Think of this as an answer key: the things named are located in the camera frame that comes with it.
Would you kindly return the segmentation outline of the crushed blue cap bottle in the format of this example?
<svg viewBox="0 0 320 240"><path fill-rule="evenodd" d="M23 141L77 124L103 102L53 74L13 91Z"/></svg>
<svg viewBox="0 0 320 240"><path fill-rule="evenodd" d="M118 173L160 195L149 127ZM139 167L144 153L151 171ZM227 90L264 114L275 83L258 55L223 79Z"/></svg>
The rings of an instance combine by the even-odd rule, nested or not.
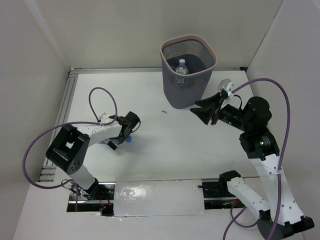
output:
<svg viewBox="0 0 320 240"><path fill-rule="evenodd" d="M125 140L125 142L131 142L132 141L132 137L131 136L129 136L126 140ZM106 145L107 143L109 142L109 140L103 140L103 141L100 141L99 142L99 144L104 144L104 145Z"/></svg>

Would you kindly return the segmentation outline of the green white label bottle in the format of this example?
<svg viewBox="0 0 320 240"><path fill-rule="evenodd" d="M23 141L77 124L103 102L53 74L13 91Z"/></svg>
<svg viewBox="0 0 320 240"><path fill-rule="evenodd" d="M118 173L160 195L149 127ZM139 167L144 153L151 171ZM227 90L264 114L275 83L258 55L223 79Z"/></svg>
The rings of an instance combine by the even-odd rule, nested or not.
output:
<svg viewBox="0 0 320 240"><path fill-rule="evenodd" d="M186 82L186 79L183 78L183 76L189 74L189 69L186 66L186 60L180 59L178 66L175 68L175 72L178 74L178 76L175 78L175 83L180 86L184 85Z"/></svg>

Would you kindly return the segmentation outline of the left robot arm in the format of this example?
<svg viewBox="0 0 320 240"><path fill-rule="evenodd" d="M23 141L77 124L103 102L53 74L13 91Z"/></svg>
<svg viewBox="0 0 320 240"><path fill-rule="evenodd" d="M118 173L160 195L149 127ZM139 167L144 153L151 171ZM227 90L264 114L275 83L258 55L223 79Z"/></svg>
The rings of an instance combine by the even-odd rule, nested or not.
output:
<svg viewBox="0 0 320 240"><path fill-rule="evenodd" d="M96 200L106 190L84 165L88 148L105 142L112 150L116 150L140 123L140 118L130 111L126 116L107 116L104 113L97 125L81 124L75 127L66 124L62 126L45 155L75 181L86 199Z"/></svg>

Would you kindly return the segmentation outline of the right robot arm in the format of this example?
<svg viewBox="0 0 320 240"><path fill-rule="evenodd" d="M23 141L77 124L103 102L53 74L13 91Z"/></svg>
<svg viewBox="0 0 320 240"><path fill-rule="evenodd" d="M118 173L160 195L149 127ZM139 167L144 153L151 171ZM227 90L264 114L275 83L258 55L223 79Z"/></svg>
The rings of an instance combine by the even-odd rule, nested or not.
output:
<svg viewBox="0 0 320 240"><path fill-rule="evenodd" d="M294 234L314 228L312 218L299 208L282 169L278 169L280 150L275 137L267 128L271 119L269 103L262 97L251 97L244 108L224 104L225 92L195 102L191 108L206 125L222 121L241 130L240 145L254 165L266 194L263 198L247 185L235 171L220 174L218 190L223 196L236 196L257 220L264 239L268 238L272 226L276 227L273 240L288 238Z"/></svg>

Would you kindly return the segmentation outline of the grey mesh waste bin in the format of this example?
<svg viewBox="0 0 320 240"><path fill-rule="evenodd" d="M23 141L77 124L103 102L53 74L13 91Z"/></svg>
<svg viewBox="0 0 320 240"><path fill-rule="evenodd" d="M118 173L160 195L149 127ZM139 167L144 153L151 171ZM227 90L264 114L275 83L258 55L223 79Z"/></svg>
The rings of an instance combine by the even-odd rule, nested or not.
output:
<svg viewBox="0 0 320 240"><path fill-rule="evenodd" d="M160 47L163 92L175 109L192 106L203 96L217 65L217 56L209 43L199 35L188 34L165 41ZM183 75L185 84L177 85L175 68L185 59L189 69Z"/></svg>

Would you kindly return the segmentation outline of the aluminium frame rail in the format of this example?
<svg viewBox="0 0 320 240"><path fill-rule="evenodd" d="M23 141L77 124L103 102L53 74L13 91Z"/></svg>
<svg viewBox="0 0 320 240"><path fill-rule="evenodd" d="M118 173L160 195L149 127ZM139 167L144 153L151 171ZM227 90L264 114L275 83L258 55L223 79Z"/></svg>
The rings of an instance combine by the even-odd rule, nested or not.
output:
<svg viewBox="0 0 320 240"><path fill-rule="evenodd" d="M92 104L88 94L93 93ZM117 150L104 144L89 148L84 164L101 182L217 178L236 170L254 170L240 141L240 131L222 122L203 124L188 109L175 109L163 92L159 69L71 73L58 122L93 121L98 115L134 112L141 119L131 142Z"/></svg>

